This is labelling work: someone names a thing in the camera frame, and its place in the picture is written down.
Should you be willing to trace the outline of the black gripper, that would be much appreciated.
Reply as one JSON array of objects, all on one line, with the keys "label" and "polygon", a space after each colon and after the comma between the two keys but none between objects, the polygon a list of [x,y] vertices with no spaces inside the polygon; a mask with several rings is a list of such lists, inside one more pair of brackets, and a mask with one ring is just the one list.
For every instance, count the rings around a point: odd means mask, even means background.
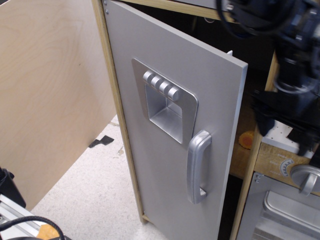
[{"label": "black gripper", "polygon": [[304,156],[320,139],[320,84],[298,94],[283,91],[254,91],[252,94],[256,123],[264,137],[281,122],[299,135],[297,155]]}]

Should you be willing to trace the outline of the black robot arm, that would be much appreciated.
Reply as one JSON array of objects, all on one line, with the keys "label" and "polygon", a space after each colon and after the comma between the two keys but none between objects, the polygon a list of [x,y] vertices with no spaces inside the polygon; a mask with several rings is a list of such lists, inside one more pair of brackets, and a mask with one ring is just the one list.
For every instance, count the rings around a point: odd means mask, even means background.
[{"label": "black robot arm", "polygon": [[320,5],[313,0],[232,0],[227,10],[243,28],[226,21],[222,2],[216,7],[222,24],[240,39],[268,35],[279,64],[275,91],[255,91],[252,108],[261,135],[281,122],[303,156],[320,141]]}]

